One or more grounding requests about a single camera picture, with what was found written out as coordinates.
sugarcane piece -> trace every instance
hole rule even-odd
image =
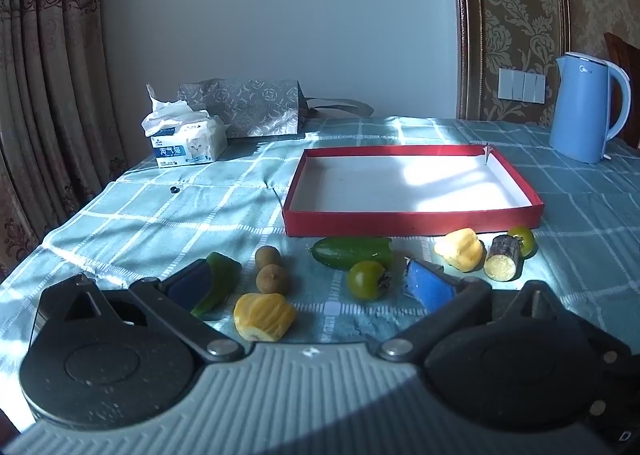
[[[243,294],[234,308],[234,324],[247,341],[278,341],[296,317],[296,310],[277,293]]]
[[[520,241],[510,235],[498,235],[484,261],[486,276],[495,281],[509,281],[516,275],[520,261]]]

curtain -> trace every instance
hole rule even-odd
[[[0,0],[0,281],[126,167],[100,0]]]

kettle lid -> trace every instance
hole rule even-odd
[[[593,56],[589,56],[588,54],[582,54],[581,52],[574,52],[572,50],[567,51],[565,56],[573,56],[575,58],[580,58],[581,60],[591,61],[592,63],[599,63],[600,65],[604,65],[605,67],[609,66],[606,60],[601,60],[600,58],[594,58]]]

kettle handle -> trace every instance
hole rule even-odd
[[[607,61],[607,65],[609,65],[610,75],[616,79],[622,89],[622,108],[620,109],[620,117],[607,132],[606,140],[609,141],[620,133],[622,127],[625,126],[626,119],[629,117],[629,111],[631,110],[631,82],[629,81],[629,76],[626,74],[624,69],[610,61]]]

yellow fruit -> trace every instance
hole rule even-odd
[[[281,294],[243,294],[234,309],[234,323],[247,341],[278,341],[296,317]]]
[[[482,258],[482,242],[471,228],[458,229],[443,236],[437,242],[434,251],[447,263],[463,273],[472,271]]]

